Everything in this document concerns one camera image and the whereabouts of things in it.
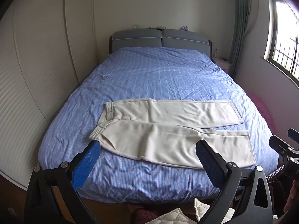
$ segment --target quilted fabric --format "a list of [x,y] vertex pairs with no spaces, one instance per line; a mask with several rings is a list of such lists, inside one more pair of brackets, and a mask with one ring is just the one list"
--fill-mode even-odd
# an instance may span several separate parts
[[[203,215],[207,212],[207,210],[210,208],[210,206],[201,203],[198,199],[194,198],[194,208],[196,212],[196,218],[199,221],[203,217]],[[232,218],[234,212],[235,212],[234,209],[229,208],[221,223],[225,223],[229,221]]]
[[183,214],[180,208],[168,212],[158,218],[148,222],[147,224],[196,224],[195,221],[189,219]]

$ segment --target bed headboard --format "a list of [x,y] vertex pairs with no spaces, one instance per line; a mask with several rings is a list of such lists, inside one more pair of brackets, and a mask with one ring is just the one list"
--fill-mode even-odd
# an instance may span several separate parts
[[168,47],[193,49],[212,58],[212,42],[200,33],[176,29],[130,29],[110,37],[109,53],[122,47]]

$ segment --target white nightstand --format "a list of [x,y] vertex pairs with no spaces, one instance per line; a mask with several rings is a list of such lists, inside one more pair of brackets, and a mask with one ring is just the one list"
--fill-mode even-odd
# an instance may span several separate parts
[[225,73],[229,73],[229,69],[231,68],[231,64],[228,61],[221,60],[219,58],[213,58],[215,64],[219,66]]

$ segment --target blue striped duvet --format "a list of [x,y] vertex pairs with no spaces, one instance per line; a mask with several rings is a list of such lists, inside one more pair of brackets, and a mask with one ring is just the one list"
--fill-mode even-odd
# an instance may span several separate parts
[[[244,124],[221,127],[249,130],[257,164],[275,170],[278,154],[272,135],[244,91],[204,54],[170,48],[122,48],[99,65],[69,97],[50,125],[38,153],[43,168],[71,161],[89,143],[104,104],[131,98],[231,100]],[[216,193],[203,170],[134,161],[102,149],[100,158],[78,190],[83,197],[112,202],[188,201]]]

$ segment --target green curtain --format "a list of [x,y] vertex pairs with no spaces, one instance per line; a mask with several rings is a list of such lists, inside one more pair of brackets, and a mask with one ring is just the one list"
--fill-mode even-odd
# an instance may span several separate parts
[[230,75],[232,78],[236,75],[236,68],[242,49],[249,12],[250,0],[236,0],[234,37],[231,46],[231,54],[229,56],[231,63]]

